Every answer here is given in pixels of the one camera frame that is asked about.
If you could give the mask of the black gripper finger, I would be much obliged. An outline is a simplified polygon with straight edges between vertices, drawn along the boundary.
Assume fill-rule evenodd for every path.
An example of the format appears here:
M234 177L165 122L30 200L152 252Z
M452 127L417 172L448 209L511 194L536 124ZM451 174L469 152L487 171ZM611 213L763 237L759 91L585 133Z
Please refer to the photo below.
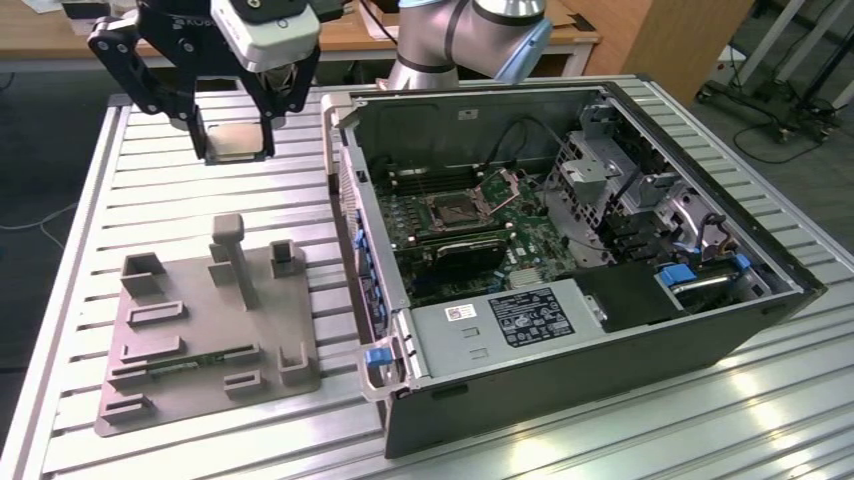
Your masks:
M316 46L306 58L285 67L261 73L240 73L240 81L258 111L261 147L253 155L254 161L274 155L272 131L284 125L288 113L304 108L318 59L320 47Z
M194 73L178 70L174 81L164 83L136 52L138 40L136 21L106 16L94 23L88 46L134 105L146 114L168 116L172 125L188 133L196 157L204 159L208 143L194 103Z

